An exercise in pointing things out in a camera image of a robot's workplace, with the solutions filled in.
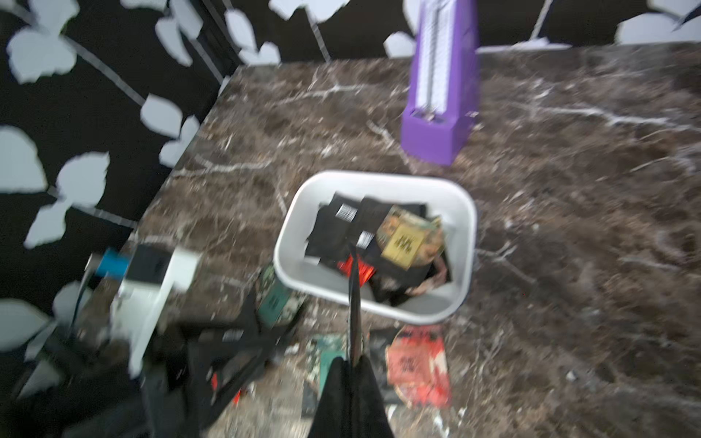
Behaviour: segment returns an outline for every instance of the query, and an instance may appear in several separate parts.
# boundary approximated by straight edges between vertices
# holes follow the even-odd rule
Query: black package
[[[346,236],[358,208],[360,201],[335,193],[331,203],[319,209],[304,254],[319,257],[327,262],[327,266],[347,260],[349,252]]]

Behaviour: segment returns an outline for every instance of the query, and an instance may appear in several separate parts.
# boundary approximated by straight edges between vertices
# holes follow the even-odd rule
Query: debris
[[[443,418],[441,418],[440,412],[436,412],[435,417],[433,417],[433,424],[438,427],[441,437],[448,438],[450,436],[450,427],[443,429]]]
[[[396,404],[391,404],[387,406],[387,421],[392,419],[392,415],[394,415],[394,411],[397,409]]]
[[[290,345],[289,347],[287,347],[287,348],[285,349],[285,356],[287,356],[287,355],[295,355],[295,354],[297,354],[297,353],[299,353],[299,342],[296,343],[296,344],[294,344],[294,345]]]

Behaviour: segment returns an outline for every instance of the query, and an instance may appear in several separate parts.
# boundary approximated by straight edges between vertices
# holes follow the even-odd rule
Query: barcode
[[[358,209],[353,208],[350,205],[342,204],[341,208],[339,208],[339,211],[336,213],[336,217],[343,219],[346,222],[351,222],[355,217],[355,213],[357,212]]]
[[[358,238],[358,243],[355,244],[355,246],[363,249],[367,249],[367,246],[370,245],[370,242],[372,241],[372,238],[375,235],[373,233],[368,233],[367,231],[363,231],[360,234],[360,237]]]

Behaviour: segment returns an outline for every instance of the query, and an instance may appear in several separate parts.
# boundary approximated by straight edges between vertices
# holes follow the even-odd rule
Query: white plastic bin
[[[336,192],[357,199],[372,196],[384,202],[426,203],[429,217],[441,216],[446,235],[450,283],[398,307],[375,302],[365,285],[361,289],[363,310],[416,325],[435,324],[457,310],[470,288],[477,212],[470,195],[445,179],[343,171],[314,175],[294,196],[275,244],[275,271],[285,285],[348,304],[348,279],[324,266],[304,261],[306,239],[319,205],[330,202]]]

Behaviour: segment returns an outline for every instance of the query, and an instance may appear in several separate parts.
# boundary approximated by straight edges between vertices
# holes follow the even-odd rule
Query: brown marble surface
[[[408,60],[237,71],[132,236],[205,254],[166,317],[235,316],[311,175],[443,177],[480,213],[472,287],[444,322],[454,402],[393,409],[396,436],[701,436],[701,47],[480,62],[480,124],[446,168],[397,143]],[[299,339],[346,312],[311,299]],[[306,436],[303,367],[289,356],[209,436]]]

